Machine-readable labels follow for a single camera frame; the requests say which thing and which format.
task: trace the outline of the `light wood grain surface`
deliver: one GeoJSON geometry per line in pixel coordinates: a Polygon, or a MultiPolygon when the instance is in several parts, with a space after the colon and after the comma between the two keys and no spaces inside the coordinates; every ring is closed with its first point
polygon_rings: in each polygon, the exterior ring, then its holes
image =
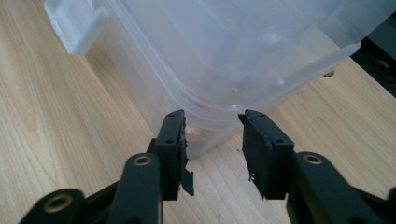
{"type": "MultiPolygon", "coordinates": [[[[101,46],[68,55],[43,5],[0,1],[0,223],[56,189],[113,183],[154,137],[101,46]]],[[[396,100],[351,60],[270,117],[351,185],[380,197],[396,186],[396,100]]],[[[240,148],[241,134],[189,161],[196,195],[164,203],[165,223],[288,223],[285,202],[262,201],[248,182],[240,148]]]]}

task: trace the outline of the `container handle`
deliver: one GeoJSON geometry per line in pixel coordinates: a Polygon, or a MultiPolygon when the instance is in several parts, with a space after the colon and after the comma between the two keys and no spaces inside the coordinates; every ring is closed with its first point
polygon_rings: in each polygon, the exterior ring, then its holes
{"type": "Polygon", "coordinates": [[[44,7],[70,54],[86,54],[109,20],[100,0],[46,0],[44,7]]]}

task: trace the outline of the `black metal bracket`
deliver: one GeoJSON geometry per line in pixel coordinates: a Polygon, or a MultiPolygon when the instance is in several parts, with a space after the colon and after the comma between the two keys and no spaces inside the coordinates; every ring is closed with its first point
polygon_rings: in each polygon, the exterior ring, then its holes
{"type": "Polygon", "coordinates": [[[354,189],[323,156],[293,151],[293,142],[262,113],[247,110],[243,152],[262,198],[284,199],[291,223],[395,223],[393,189],[385,201],[354,189]]]}
{"type": "Polygon", "coordinates": [[[181,185],[193,195],[187,171],[184,111],[168,114],[147,153],[127,160],[119,182],[88,198],[78,189],[60,189],[40,199],[25,223],[162,223],[162,201],[177,200],[181,185]]]}
{"type": "MultiPolygon", "coordinates": [[[[293,224],[396,223],[396,188],[386,200],[348,185],[335,167],[313,152],[294,152],[294,143],[270,118],[247,110],[243,152],[262,198],[283,200],[293,224]]],[[[60,189],[39,200],[21,223],[162,223],[162,201],[177,200],[181,185],[193,195],[186,170],[185,117],[167,115],[147,153],[125,163],[119,182],[88,198],[60,189]]]]}

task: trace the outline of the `plastic storage box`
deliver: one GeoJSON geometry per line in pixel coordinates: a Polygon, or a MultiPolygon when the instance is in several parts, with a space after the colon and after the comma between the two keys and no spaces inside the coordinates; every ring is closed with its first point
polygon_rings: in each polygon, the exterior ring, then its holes
{"type": "Polygon", "coordinates": [[[154,133],[184,109],[190,158],[355,52],[394,0],[47,0],[71,54],[99,39],[154,133]]]}

